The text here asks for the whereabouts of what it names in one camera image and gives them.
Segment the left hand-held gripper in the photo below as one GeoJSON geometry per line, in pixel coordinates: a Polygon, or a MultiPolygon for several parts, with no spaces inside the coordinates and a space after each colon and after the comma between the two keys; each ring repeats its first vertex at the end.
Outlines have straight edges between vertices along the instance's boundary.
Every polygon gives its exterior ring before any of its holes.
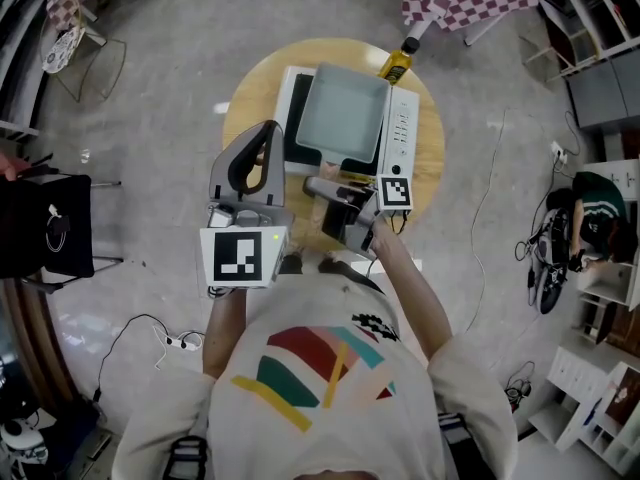
{"type": "Polygon", "coordinates": [[[269,287],[278,275],[294,223],[294,214],[283,207],[284,132],[276,121],[252,126],[222,151],[211,169],[209,195],[226,202],[209,205],[207,226],[200,230],[207,286],[269,287]],[[250,186],[248,177],[260,153],[260,179],[250,186]]]}

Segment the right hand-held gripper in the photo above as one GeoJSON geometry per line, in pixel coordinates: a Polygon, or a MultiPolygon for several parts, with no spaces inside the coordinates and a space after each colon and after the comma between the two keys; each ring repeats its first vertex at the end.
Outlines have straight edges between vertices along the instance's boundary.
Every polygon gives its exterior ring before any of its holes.
{"type": "Polygon", "coordinates": [[[379,174],[371,184],[341,183],[307,177],[303,191],[328,202],[322,232],[363,257],[374,257],[374,225],[386,221],[402,232],[413,210],[411,181],[396,174],[379,174]]]}

